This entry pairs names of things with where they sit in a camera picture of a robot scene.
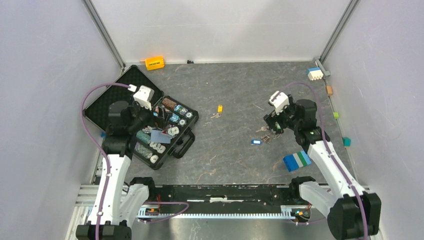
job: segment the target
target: black case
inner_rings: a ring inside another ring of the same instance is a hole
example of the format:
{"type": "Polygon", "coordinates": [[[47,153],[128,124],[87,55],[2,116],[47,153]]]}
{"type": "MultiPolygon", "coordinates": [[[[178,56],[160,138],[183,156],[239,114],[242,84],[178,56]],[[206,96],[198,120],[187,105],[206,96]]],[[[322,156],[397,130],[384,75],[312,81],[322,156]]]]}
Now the black case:
{"type": "MultiPolygon", "coordinates": [[[[116,80],[116,83],[126,85],[132,84],[137,87],[144,85],[153,89],[154,94],[150,101],[152,103],[152,109],[157,105],[161,104],[163,99],[167,98],[188,109],[189,112],[193,113],[193,116],[191,118],[186,118],[178,112],[174,111],[174,109],[170,109],[169,107],[165,106],[168,110],[178,115],[181,119],[185,119],[187,123],[184,126],[180,126],[176,123],[174,124],[178,127],[179,134],[172,138],[171,143],[161,143],[163,146],[166,147],[164,153],[158,153],[156,150],[152,149],[148,144],[137,139],[137,141],[141,145],[148,148],[150,151],[153,152],[154,155],[157,155],[159,157],[159,159],[155,163],[151,163],[149,159],[146,159],[141,154],[134,151],[134,156],[142,160],[145,164],[147,164],[150,168],[154,170],[158,170],[162,167],[167,155],[172,155],[178,159],[182,158],[196,139],[194,133],[192,132],[192,127],[198,121],[199,113],[196,110],[186,106],[185,104],[182,104],[181,102],[173,99],[172,97],[165,96],[164,92],[160,88],[158,88],[152,81],[150,81],[136,65],[130,66],[122,74],[122,76],[119,77],[118,80],[116,80]]],[[[109,106],[116,101],[127,101],[129,104],[131,104],[132,94],[133,92],[129,91],[124,87],[110,86],[96,100],[94,100],[92,104],[85,108],[84,115],[93,124],[98,126],[103,131],[106,131],[106,127],[109,124],[109,106]]]]}

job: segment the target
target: cable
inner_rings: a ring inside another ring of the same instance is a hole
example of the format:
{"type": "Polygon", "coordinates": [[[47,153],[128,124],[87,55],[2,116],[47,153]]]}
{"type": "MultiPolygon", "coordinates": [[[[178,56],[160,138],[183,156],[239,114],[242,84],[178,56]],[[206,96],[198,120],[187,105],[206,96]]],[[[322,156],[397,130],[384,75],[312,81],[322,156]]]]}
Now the cable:
{"type": "MultiPolygon", "coordinates": [[[[90,137],[91,141],[95,144],[95,146],[100,150],[101,154],[103,155],[105,161],[106,161],[106,179],[104,180],[104,186],[103,186],[103,191],[101,192],[101,197],[100,197],[100,202],[98,205],[98,212],[102,212],[103,210],[103,201],[105,200],[105,195],[106,195],[106,189],[108,188],[108,183],[109,183],[109,175],[111,173],[111,161],[109,160],[108,155],[106,154],[105,150],[103,150],[103,148],[97,143],[97,141],[94,139],[94,137],[90,134],[89,130],[87,129],[87,126],[84,122],[84,104],[86,103],[87,98],[89,97],[89,95],[94,92],[96,89],[99,89],[101,87],[108,87],[108,86],[118,86],[118,87],[123,87],[123,88],[127,88],[129,89],[130,86],[126,85],[126,84],[122,84],[122,83],[105,83],[105,84],[100,84],[97,85],[95,87],[93,87],[92,89],[90,89],[84,96],[84,98],[82,99],[81,102],[81,111],[80,111],[80,120],[82,123],[82,126],[84,127],[85,132],[87,133],[87,135],[90,137]]],[[[95,223],[95,240],[100,240],[99,238],[99,228],[100,228],[100,219],[101,219],[101,215],[97,214],[97,221],[95,223]]]]}
{"type": "MultiPolygon", "coordinates": [[[[322,139],[325,145],[325,148],[328,152],[328,155],[331,157],[332,161],[334,162],[334,164],[337,166],[338,170],[341,172],[341,174],[343,175],[344,179],[346,180],[347,184],[349,184],[349,186],[351,187],[353,193],[355,194],[356,200],[358,202],[359,205],[359,209],[360,209],[360,215],[362,217],[362,224],[363,224],[363,239],[368,239],[368,225],[367,225],[367,217],[365,216],[365,210],[364,210],[364,204],[362,203],[361,197],[359,195],[359,192],[357,191],[356,187],[353,186],[352,181],[349,179],[348,175],[346,174],[346,172],[343,170],[342,166],[340,166],[339,162],[337,162],[336,158],[333,156],[329,144],[325,138],[326,132],[325,132],[325,126],[324,126],[324,117],[323,117],[323,110],[322,110],[322,105],[320,102],[320,99],[318,97],[317,92],[314,90],[314,88],[306,82],[302,82],[302,81],[294,81],[291,82],[289,84],[287,84],[285,87],[282,88],[282,90],[279,91],[279,93],[283,92],[284,90],[288,89],[289,87],[293,86],[293,85],[304,85],[306,87],[308,87],[311,92],[313,93],[313,95],[315,96],[315,101],[316,104],[318,106],[318,116],[319,116],[319,122],[321,124],[321,134],[322,134],[322,139]]],[[[309,222],[309,224],[311,223],[316,223],[319,222],[321,220],[324,220],[325,218],[322,218],[320,220],[316,220],[316,221],[312,221],[309,222]]]]}
{"type": "Polygon", "coordinates": [[[161,218],[161,219],[156,220],[156,221],[144,221],[145,224],[154,224],[154,223],[163,222],[165,220],[168,220],[170,218],[173,218],[175,216],[178,216],[178,215],[184,213],[190,206],[187,202],[183,202],[183,201],[169,201],[169,202],[166,202],[166,201],[146,201],[144,204],[158,204],[158,205],[159,204],[160,205],[180,205],[180,204],[184,204],[185,205],[185,208],[183,210],[181,210],[181,211],[179,211],[179,212],[177,212],[177,213],[175,213],[171,216],[167,216],[167,217],[161,218]]]}

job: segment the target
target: black foam padding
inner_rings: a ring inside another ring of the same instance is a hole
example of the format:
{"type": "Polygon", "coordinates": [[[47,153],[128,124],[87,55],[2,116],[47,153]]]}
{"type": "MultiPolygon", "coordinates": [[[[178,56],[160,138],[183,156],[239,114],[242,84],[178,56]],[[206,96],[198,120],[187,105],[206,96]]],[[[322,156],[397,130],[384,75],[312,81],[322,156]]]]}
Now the black foam padding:
{"type": "MultiPolygon", "coordinates": [[[[116,81],[116,83],[126,85],[132,84],[137,87],[144,85],[153,89],[154,94],[150,101],[152,106],[156,105],[156,103],[164,96],[164,92],[159,89],[152,81],[150,81],[136,65],[130,66],[129,69],[116,81]]],[[[131,104],[132,94],[133,92],[129,91],[125,87],[111,86],[105,92],[103,92],[92,104],[85,108],[85,117],[91,120],[103,131],[106,131],[106,127],[109,124],[109,106],[116,101],[127,101],[129,104],[131,104]]]]}

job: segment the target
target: blue and white block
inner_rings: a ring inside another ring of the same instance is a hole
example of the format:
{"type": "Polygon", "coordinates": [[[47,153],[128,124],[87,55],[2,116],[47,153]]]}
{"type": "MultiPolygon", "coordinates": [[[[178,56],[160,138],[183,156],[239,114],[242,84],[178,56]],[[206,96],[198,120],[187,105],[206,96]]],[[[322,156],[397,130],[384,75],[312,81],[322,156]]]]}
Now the blue and white block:
{"type": "Polygon", "coordinates": [[[311,159],[305,153],[305,151],[300,151],[292,155],[285,156],[283,159],[285,166],[287,167],[288,172],[293,172],[301,167],[306,167],[311,164],[311,159]]]}
{"type": "Polygon", "coordinates": [[[324,74],[319,67],[309,68],[307,76],[311,81],[323,79],[324,74]]]}

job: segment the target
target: striped box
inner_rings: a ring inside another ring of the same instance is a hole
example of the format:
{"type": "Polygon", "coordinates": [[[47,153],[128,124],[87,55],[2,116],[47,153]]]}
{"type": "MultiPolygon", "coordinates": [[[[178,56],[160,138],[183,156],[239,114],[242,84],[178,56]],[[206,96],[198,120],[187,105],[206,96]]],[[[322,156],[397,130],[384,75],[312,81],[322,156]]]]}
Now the striped box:
{"type": "Polygon", "coordinates": [[[285,166],[287,167],[288,172],[293,172],[294,170],[308,166],[311,164],[309,156],[305,151],[300,151],[298,153],[285,156],[283,159],[285,166]]]}

